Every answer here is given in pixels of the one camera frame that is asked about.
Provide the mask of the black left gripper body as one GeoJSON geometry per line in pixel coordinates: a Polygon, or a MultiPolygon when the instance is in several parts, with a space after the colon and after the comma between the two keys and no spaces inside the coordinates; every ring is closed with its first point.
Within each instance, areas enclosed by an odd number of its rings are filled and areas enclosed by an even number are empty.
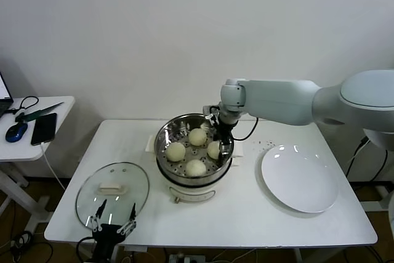
{"type": "Polygon", "coordinates": [[[102,224],[102,229],[94,230],[92,237],[96,242],[92,262],[110,262],[115,247],[125,239],[120,225],[102,224]]]}

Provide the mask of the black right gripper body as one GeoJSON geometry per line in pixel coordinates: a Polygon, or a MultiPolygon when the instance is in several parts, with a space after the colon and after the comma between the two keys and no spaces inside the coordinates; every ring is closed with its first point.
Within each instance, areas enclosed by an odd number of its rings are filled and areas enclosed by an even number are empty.
{"type": "Polygon", "coordinates": [[[220,141],[223,141],[225,144],[229,144],[233,140],[232,129],[233,125],[219,123],[215,126],[215,132],[220,134],[220,141]]]}

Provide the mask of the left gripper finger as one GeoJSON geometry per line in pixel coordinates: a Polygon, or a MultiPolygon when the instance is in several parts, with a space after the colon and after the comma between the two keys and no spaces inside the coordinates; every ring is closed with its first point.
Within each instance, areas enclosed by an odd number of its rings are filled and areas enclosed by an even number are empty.
{"type": "Polygon", "coordinates": [[[129,235],[135,228],[136,228],[136,210],[135,210],[136,204],[133,204],[131,214],[129,216],[129,220],[122,225],[116,233],[120,235],[129,235]]]}
{"type": "Polygon", "coordinates": [[[107,199],[104,199],[103,203],[97,208],[94,215],[89,216],[86,227],[91,229],[92,232],[102,231],[102,226],[100,224],[100,218],[104,212],[105,206],[107,204],[107,199]]]}

